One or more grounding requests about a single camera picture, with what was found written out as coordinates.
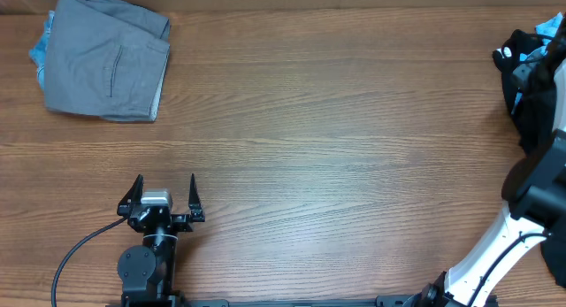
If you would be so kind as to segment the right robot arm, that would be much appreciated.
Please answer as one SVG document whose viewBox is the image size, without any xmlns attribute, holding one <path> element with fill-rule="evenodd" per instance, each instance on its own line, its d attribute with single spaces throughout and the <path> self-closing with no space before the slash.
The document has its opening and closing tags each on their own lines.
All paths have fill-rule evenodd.
<svg viewBox="0 0 566 307">
<path fill-rule="evenodd" d="M 536 246 L 565 284 L 564 14 L 532 33 L 514 31 L 493 61 L 525 153 L 501 188 L 501 211 L 469 254 L 421 293 L 378 297 L 378 306 L 495 306 L 495 286 Z"/>
</svg>

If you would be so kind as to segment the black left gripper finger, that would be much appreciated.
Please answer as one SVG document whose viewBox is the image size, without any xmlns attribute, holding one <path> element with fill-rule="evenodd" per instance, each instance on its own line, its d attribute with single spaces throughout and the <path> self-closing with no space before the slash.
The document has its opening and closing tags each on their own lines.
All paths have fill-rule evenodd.
<svg viewBox="0 0 566 307">
<path fill-rule="evenodd" d="M 190 210 L 190 217 L 192 222 L 204 222 L 205 213 L 198 195 L 195 175 L 191 174 L 190 186 L 189 186 L 189 196 L 188 196 L 188 208 Z"/>
<path fill-rule="evenodd" d="M 136 177 L 134 184 L 119 201 L 117 214 L 121 217 L 129 217 L 132 209 L 141 203 L 144 179 L 141 174 Z"/>
</svg>

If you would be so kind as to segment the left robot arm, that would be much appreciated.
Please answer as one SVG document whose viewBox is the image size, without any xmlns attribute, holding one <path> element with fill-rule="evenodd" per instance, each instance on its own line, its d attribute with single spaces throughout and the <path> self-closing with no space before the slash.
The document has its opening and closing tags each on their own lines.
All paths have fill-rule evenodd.
<svg viewBox="0 0 566 307">
<path fill-rule="evenodd" d="M 143 188 L 139 175 L 119 202 L 117 214 L 137 233 L 142 244 L 126 249 L 117 272 L 122 281 L 122 306 L 187 306 L 180 291 L 173 289 L 176 248 L 179 233 L 194 230 L 194 223 L 205 221 L 195 178 L 190 180 L 188 213 L 172 213 L 168 189 Z"/>
</svg>

